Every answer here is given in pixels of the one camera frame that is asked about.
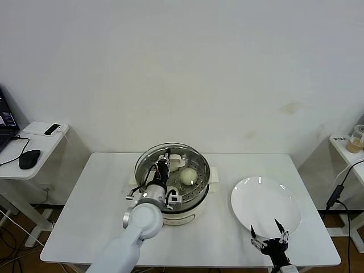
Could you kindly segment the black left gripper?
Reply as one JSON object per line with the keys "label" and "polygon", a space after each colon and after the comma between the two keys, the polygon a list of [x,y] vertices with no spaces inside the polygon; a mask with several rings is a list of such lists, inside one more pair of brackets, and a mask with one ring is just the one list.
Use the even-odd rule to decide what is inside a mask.
{"label": "black left gripper", "polygon": [[157,162],[156,181],[166,186],[169,178],[169,171],[172,170],[171,149],[167,149],[167,154],[160,155]]}

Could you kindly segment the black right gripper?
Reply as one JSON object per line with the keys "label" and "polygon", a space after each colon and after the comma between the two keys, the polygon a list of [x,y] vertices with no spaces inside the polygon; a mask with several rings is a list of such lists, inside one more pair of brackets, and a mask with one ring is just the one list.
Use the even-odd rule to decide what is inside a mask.
{"label": "black right gripper", "polygon": [[276,218],[274,220],[280,231],[280,238],[268,239],[262,242],[258,239],[253,226],[250,225],[251,244],[256,249],[261,250],[262,254],[268,255],[274,267],[284,267],[290,265],[285,254],[288,249],[289,231]]}

